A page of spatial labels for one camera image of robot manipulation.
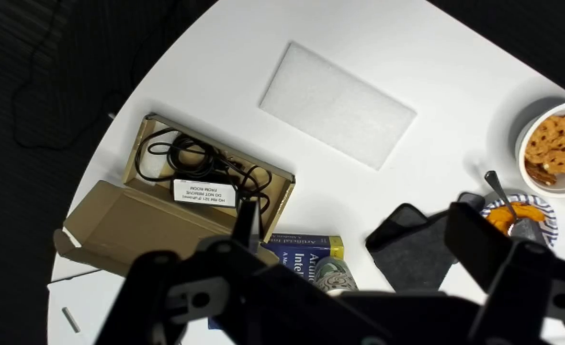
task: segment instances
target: black cloth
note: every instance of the black cloth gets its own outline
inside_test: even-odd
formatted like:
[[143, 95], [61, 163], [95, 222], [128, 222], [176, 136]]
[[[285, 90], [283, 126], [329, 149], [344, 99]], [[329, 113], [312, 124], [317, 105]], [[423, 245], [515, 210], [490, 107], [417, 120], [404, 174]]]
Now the black cloth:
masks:
[[[482, 197], [474, 193], [461, 193], [459, 201], [482, 207]], [[367, 235], [365, 247], [394, 291], [436, 291], [455, 260], [444, 243], [444, 230], [446, 216], [425, 216], [402, 203]]]

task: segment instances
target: utensil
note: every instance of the utensil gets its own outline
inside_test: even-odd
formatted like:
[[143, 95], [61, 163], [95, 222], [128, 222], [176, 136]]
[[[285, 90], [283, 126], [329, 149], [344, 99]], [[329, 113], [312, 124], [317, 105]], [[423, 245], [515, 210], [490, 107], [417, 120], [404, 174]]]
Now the utensil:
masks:
[[497, 174], [495, 170], [488, 170], [484, 174], [484, 180], [490, 184], [490, 187], [494, 189], [494, 193], [505, 203], [505, 207], [509, 209], [513, 222], [509, 226], [509, 235], [511, 237], [524, 237], [530, 241], [536, 241], [539, 245], [545, 245], [545, 239], [541, 235], [539, 226], [532, 220], [532, 218], [518, 218], [513, 205], [507, 199], [507, 193], [503, 191], [503, 187], [499, 186]]
[[541, 233], [541, 228], [532, 218], [520, 218], [509, 228], [511, 237], [524, 237], [534, 243], [545, 245], [545, 237]]
[[490, 184], [490, 187], [494, 189], [494, 193], [505, 203], [505, 207], [509, 209], [509, 212], [513, 216], [513, 224], [515, 224], [517, 222], [517, 212], [515, 212], [513, 205], [509, 203], [507, 193], [499, 186], [499, 180], [497, 180], [495, 170], [488, 170], [484, 174], [484, 180]]

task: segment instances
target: cardboard box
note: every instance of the cardboard box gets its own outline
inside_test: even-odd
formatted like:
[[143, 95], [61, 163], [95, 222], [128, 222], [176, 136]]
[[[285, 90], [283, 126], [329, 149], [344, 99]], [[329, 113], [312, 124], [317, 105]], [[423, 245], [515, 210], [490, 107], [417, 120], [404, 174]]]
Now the cardboard box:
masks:
[[[153, 130], [166, 126], [218, 147], [225, 157], [245, 166], [258, 164], [271, 172], [271, 184], [264, 189], [269, 207], [262, 212], [262, 239], [266, 241], [271, 235], [294, 186], [292, 174], [164, 117], [147, 115], [124, 168], [124, 186], [101, 180], [89, 189], [65, 220], [65, 228], [53, 233], [59, 255], [124, 276], [141, 253], [170, 249], [187, 258], [200, 239], [229, 233], [237, 216], [233, 207], [174, 203], [168, 182], [153, 184], [135, 174], [133, 159], [141, 153], [137, 151], [139, 141]], [[168, 166], [160, 166], [158, 174], [168, 174]]]

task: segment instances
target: chips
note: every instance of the chips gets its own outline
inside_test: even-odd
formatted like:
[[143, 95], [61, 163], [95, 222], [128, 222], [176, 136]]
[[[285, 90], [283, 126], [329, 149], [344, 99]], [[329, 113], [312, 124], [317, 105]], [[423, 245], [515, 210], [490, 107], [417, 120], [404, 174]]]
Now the chips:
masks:
[[543, 186], [553, 186], [565, 174], [565, 115], [545, 118], [532, 132], [524, 164], [528, 176]]

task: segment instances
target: white table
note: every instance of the white table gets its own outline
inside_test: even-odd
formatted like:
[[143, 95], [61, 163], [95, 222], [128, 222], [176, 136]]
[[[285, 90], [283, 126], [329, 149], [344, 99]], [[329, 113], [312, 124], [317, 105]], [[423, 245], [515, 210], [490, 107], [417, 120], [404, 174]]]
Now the white table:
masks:
[[[258, 107], [289, 42], [415, 109], [379, 170]], [[486, 191], [486, 168], [495, 168], [505, 186], [526, 187], [507, 149], [507, 130], [520, 109], [541, 97], [565, 97], [565, 90], [425, 0], [220, 0], [132, 92], [70, 209], [97, 180], [120, 182], [137, 124], [155, 111], [294, 172], [296, 187], [277, 232], [340, 233], [358, 285], [390, 289], [363, 237], [402, 201], [434, 212], [463, 189]], [[565, 258], [565, 199], [549, 201], [561, 226], [555, 251]], [[87, 270], [57, 256], [53, 279]], [[120, 281], [95, 272], [49, 283], [49, 343], [91, 343]], [[444, 289], [484, 297], [461, 266], [451, 266]], [[61, 306], [82, 327], [78, 333]], [[555, 343], [565, 339], [553, 322], [543, 333]], [[204, 322], [191, 324], [185, 335], [185, 343], [216, 341], [227, 343]]]

